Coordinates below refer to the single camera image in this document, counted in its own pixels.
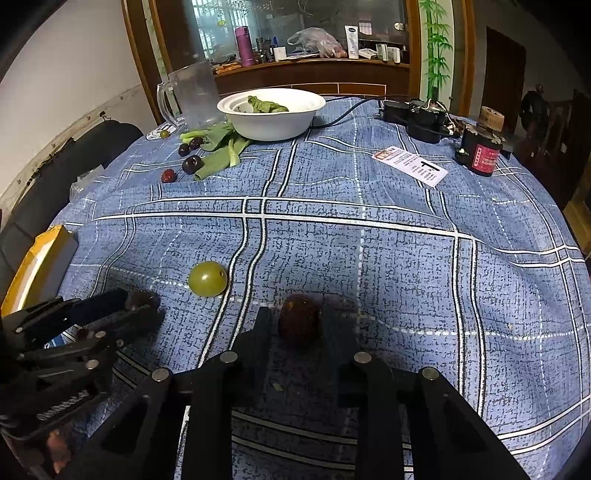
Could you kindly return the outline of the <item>person's left hand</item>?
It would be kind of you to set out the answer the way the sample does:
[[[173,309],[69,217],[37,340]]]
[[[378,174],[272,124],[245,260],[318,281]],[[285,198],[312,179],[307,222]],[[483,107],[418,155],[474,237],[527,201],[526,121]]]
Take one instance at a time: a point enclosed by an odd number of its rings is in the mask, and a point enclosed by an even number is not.
[[[69,427],[51,430],[47,436],[46,446],[56,474],[59,474],[72,459],[71,440]]]

